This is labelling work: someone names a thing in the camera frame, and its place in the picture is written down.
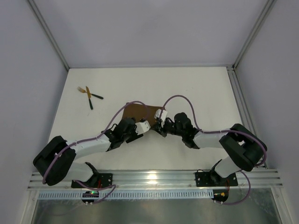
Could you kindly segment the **brown cloth napkin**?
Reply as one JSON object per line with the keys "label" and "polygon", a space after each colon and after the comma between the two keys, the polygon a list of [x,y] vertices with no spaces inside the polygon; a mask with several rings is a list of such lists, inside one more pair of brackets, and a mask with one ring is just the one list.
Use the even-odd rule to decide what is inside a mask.
{"label": "brown cloth napkin", "polygon": [[141,104],[134,103],[124,109],[122,118],[134,118],[136,122],[147,120],[150,127],[152,127],[156,123],[156,118],[154,116],[158,109],[162,109],[162,107],[150,105],[145,107]]}

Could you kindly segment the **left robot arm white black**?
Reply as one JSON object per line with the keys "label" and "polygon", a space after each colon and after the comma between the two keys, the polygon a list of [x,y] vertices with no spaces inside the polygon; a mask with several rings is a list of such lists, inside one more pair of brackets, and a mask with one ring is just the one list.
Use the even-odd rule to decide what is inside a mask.
{"label": "left robot arm white black", "polygon": [[125,118],[114,129],[107,129],[97,137],[70,143],[56,136],[34,158],[33,165],[43,177],[43,184],[53,186],[61,181],[74,181],[77,187],[95,188],[100,185],[101,174],[91,163],[76,163],[75,160],[117,149],[149,130],[147,121]]}

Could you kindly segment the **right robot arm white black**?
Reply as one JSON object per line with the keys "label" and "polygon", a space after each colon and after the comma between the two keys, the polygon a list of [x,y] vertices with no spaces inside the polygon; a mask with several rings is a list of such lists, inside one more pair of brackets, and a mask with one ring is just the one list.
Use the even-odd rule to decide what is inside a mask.
{"label": "right robot arm white black", "polygon": [[192,149],[222,148],[226,151],[227,157],[205,172],[205,177],[201,178],[204,184],[221,186],[230,175],[238,171],[250,172],[260,160],[265,160],[266,145],[241,124],[222,131],[203,131],[195,128],[184,112],[171,120],[165,110],[159,109],[154,118],[156,123],[152,129],[163,137],[179,136]]}

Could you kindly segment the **left black controller board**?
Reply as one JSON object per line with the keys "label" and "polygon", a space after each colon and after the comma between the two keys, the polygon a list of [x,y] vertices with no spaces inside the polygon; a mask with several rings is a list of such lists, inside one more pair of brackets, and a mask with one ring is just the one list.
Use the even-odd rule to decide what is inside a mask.
{"label": "left black controller board", "polygon": [[99,192],[98,191],[86,191],[82,194],[81,200],[84,203],[85,206],[93,205],[94,202],[99,200]]}

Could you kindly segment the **black controller board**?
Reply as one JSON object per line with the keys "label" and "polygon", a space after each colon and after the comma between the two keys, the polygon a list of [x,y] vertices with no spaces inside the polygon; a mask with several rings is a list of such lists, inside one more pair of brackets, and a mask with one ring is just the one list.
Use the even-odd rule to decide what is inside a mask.
{"label": "black controller board", "polygon": [[84,203],[85,206],[93,205],[94,202],[99,200],[99,192],[98,191],[86,191],[82,194],[81,200]]}
{"label": "black controller board", "polygon": [[229,196],[228,191],[214,190],[212,201],[213,201],[213,203],[224,204],[227,201],[228,196]]}

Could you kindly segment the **right black controller board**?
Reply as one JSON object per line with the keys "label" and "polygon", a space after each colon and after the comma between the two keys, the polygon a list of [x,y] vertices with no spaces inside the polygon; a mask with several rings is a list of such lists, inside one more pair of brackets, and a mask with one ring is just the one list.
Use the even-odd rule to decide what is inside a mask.
{"label": "right black controller board", "polygon": [[227,201],[228,196],[229,196],[228,191],[214,190],[212,201],[213,201],[213,203],[224,204]]}

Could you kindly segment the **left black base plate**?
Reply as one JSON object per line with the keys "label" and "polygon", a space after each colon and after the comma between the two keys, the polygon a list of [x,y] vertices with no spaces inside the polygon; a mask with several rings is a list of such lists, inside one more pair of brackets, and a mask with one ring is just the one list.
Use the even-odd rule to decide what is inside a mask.
{"label": "left black base plate", "polygon": [[93,189],[102,189],[113,184],[113,174],[112,173],[95,173],[86,182],[82,182],[84,186]]}

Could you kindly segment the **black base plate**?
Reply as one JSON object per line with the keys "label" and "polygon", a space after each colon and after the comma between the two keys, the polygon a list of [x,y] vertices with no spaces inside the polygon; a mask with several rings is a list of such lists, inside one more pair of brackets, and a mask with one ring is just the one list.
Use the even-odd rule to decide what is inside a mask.
{"label": "black base plate", "polygon": [[238,186],[238,180],[235,173],[229,175],[228,177],[221,177],[213,170],[197,170],[194,174],[197,187]]}
{"label": "black base plate", "polygon": [[93,189],[102,189],[113,184],[113,174],[112,173],[95,173],[86,182],[82,182],[84,186]]}

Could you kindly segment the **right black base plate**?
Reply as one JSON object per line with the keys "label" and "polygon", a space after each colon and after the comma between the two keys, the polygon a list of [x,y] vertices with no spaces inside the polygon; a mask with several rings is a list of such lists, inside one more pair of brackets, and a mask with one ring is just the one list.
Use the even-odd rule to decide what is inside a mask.
{"label": "right black base plate", "polygon": [[228,177],[221,177],[213,170],[197,170],[194,174],[197,187],[238,186],[238,180],[235,173],[229,175]]}

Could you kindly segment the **right aluminium rail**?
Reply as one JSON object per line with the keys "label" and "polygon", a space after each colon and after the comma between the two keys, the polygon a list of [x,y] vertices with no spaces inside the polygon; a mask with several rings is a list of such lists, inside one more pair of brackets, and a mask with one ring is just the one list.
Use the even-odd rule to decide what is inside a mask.
{"label": "right aluminium rail", "polygon": [[226,68],[235,97],[235,101],[237,104],[237,108],[240,114],[241,122],[249,131],[251,131],[255,136],[257,136],[257,132],[249,112],[249,107],[247,105],[240,81],[237,77],[237,72],[232,65],[229,65]]}

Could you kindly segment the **aluminium rail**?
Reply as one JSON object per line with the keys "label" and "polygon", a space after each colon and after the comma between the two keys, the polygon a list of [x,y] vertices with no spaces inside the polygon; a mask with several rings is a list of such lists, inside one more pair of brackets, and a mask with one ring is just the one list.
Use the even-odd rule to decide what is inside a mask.
{"label": "aluminium rail", "polygon": [[[113,174],[112,183],[118,189],[195,189],[195,170],[102,170],[102,173]],[[283,182],[275,169],[256,168],[244,174],[237,173],[235,180],[239,188],[281,188]],[[71,189],[70,181],[62,181],[54,186],[42,184],[42,176],[33,172],[27,190],[67,190]]]}
{"label": "aluminium rail", "polygon": [[249,112],[249,107],[247,105],[240,81],[237,77],[237,72],[232,65],[229,65],[226,68],[235,97],[235,101],[237,104],[237,108],[240,114],[241,122],[249,131],[251,131],[255,136],[257,136],[257,132]]}

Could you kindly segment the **front aluminium rail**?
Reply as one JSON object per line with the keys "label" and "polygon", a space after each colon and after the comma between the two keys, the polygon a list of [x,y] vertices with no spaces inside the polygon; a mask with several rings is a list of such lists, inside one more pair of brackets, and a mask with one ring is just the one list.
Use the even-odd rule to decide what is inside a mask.
{"label": "front aluminium rail", "polygon": [[[112,183],[118,189],[195,189],[195,170],[102,170],[102,173],[113,174]],[[237,173],[235,180],[239,188],[281,188],[283,182],[275,169],[256,168],[244,174]],[[54,186],[42,184],[42,176],[33,172],[27,190],[67,190],[71,189],[70,181],[62,181]]]}

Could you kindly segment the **right aluminium frame post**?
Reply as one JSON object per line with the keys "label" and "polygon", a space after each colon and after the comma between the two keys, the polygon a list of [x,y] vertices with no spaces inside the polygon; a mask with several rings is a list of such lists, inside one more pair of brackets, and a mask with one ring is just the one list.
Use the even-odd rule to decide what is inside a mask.
{"label": "right aluminium frame post", "polygon": [[250,46],[252,45],[253,41],[255,40],[256,36],[258,35],[259,31],[261,30],[263,24],[265,23],[267,17],[271,13],[276,2],[277,2],[276,0],[267,0],[266,1],[265,5],[263,6],[261,12],[259,13],[252,29],[249,32],[248,37],[246,38],[237,58],[232,66],[234,70],[236,70],[238,68],[242,59],[245,57],[247,51],[250,49]]}

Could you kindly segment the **aluminium frame post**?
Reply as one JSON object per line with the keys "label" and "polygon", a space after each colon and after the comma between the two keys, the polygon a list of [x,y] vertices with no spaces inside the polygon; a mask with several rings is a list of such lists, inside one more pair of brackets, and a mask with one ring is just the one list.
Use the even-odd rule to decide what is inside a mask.
{"label": "aluminium frame post", "polygon": [[30,10],[32,11],[33,15],[35,16],[37,22],[39,23],[41,29],[43,30],[46,38],[50,42],[53,50],[55,51],[56,55],[58,56],[61,64],[64,66],[66,71],[69,71],[70,66],[67,63],[67,60],[65,59],[65,56],[63,55],[58,43],[56,42],[56,39],[54,35],[52,34],[44,16],[42,15],[38,5],[36,4],[35,0],[26,0],[26,3],[28,4]]}
{"label": "aluminium frame post", "polygon": [[252,45],[253,41],[255,40],[256,36],[258,35],[259,31],[261,30],[263,24],[265,23],[267,17],[271,13],[276,2],[277,2],[276,0],[267,0],[266,1],[265,5],[263,6],[261,12],[259,13],[252,29],[249,32],[248,37],[246,38],[237,58],[232,66],[234,70],[236,70],[238,68],[242,59],[245,57],[247,51],[250,49],[250,46]]}

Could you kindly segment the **left aluminium frame post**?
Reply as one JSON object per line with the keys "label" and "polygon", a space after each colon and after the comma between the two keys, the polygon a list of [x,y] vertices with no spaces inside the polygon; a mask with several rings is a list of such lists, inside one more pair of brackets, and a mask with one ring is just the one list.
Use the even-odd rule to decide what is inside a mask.
{"label": "left aluminium frame post", "polygon": [[37,22],[39,23],[41,29],[43,30],[46,38],[50,42],[53,50],[55,51],[56,55],[58,56],[61,64],[64,66],[66,71],[69,71],[70,66],[67,63],[67,60],[65,59],[65,56],[63,55],[58,43],[56,42],[56,39],[54,35],[52,34],[44,16],[42,15],[38,5],[36,4],[35,0],[26,0],[26,3],[28,4],[30,10],[32,11],[33,15],[35,16]]}

